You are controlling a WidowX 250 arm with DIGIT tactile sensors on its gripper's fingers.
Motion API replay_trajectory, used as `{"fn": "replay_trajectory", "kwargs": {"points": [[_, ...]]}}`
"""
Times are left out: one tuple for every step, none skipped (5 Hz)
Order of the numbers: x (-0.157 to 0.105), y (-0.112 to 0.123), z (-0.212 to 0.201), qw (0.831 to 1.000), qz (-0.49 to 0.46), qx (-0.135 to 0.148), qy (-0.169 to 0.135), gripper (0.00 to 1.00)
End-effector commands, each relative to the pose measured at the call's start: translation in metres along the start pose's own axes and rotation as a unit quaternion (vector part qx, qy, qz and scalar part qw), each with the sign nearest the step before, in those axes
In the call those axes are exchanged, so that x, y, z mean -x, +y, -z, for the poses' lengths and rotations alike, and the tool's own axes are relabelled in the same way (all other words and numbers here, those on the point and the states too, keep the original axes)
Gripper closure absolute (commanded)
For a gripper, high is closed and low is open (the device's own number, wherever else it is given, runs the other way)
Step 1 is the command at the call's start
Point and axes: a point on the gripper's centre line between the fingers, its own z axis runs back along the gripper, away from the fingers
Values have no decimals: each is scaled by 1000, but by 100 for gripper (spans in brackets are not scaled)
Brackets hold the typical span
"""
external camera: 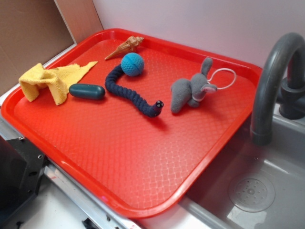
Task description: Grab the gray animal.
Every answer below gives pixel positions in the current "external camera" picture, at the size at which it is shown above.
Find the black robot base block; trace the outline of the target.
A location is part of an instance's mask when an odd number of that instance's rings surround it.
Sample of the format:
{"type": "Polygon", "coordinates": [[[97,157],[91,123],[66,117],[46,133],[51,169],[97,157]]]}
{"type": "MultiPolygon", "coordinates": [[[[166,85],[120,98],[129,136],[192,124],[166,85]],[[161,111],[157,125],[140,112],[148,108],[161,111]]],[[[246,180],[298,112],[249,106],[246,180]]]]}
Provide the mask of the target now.
{"type": "Polygon", "coordinates": [[[45,155],[28,139],[0,138],[0,223],[36,198],[45,155]]]}

